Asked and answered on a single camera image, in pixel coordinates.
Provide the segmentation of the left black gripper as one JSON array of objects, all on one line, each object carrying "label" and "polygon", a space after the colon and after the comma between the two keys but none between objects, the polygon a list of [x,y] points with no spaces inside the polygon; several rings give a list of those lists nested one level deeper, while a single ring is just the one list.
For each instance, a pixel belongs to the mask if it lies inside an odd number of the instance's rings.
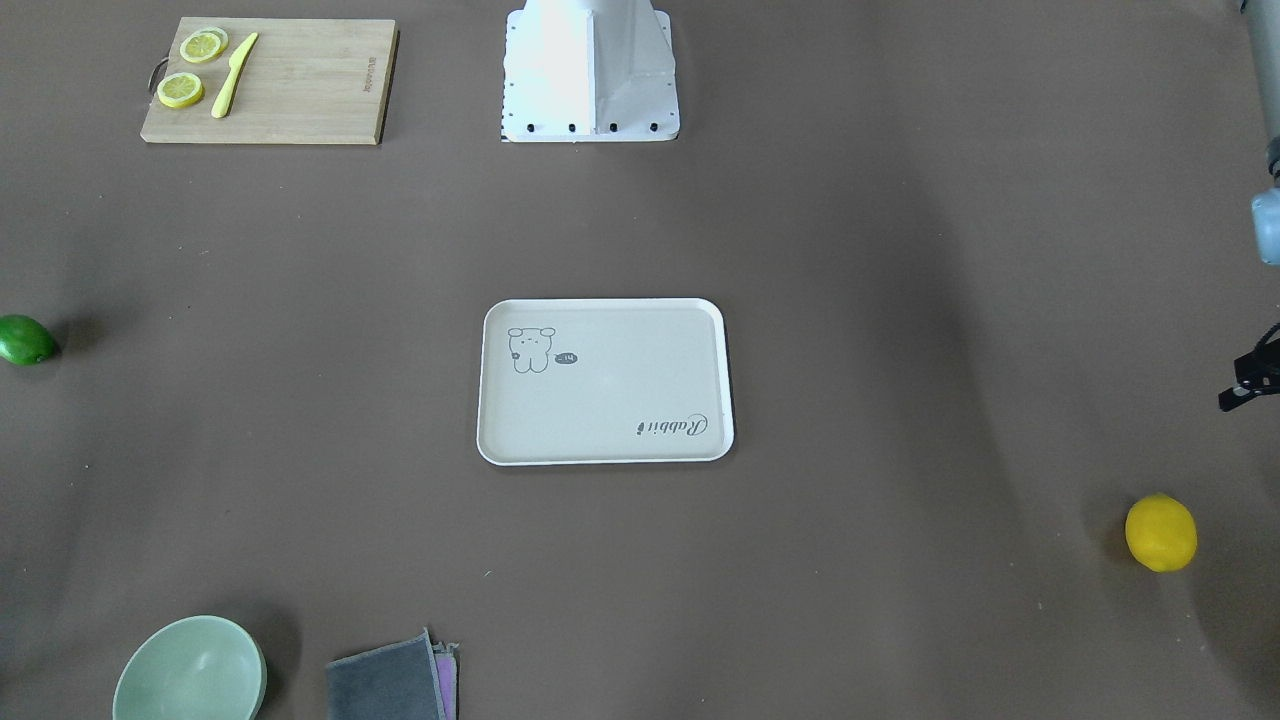
[{"label": "left black gripper", "polygon": [[1234,361],[1235,384],[1219,395],[1222,413],[1240,407],[1253,393],[1276,393],[1279,383],[1279,346],[1254,346]]}]

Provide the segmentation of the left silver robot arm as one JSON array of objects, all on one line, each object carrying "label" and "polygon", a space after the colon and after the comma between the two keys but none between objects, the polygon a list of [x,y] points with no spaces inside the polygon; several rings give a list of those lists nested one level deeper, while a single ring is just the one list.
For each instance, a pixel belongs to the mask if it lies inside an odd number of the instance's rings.
[{"label": "left silver robot arm", "polygon": [[[1251,58],[1267,137],[1265,165],[1272,184],[1251,200],[1251,217],[1260,260],[1279,266],[1279,3],[1239,1],[1251,42]],[[1219,409],[1229,413],[1253,398],[1279,392],[1277,324],[1252,350],[1234,361],[1234,382],[1219,395]]]}]

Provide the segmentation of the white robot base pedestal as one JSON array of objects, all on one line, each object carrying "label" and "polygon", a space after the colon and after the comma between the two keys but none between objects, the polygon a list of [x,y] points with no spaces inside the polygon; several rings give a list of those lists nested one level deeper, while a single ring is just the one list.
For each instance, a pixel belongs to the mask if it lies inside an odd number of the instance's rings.
[{"label": "white robot base pedestal", "polygon": [[680,135],[671,18],[649,1],[527,1],[506,18],[503,69],[504,142]]}]

